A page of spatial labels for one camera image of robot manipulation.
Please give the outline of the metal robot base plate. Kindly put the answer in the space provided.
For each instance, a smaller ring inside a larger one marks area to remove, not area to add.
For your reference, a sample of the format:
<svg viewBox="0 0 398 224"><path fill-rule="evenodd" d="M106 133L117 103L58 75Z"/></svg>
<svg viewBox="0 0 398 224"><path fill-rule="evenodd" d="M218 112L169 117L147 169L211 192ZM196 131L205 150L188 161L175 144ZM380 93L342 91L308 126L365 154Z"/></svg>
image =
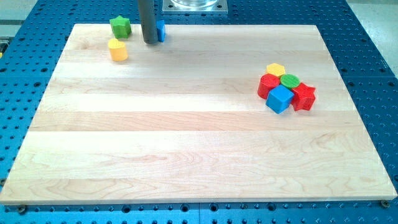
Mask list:
<svg viewBox="0 0 398 224"><path fill-rule="evenodd" d="M163 0L164 14L227 14L227 0Z"/></svg>

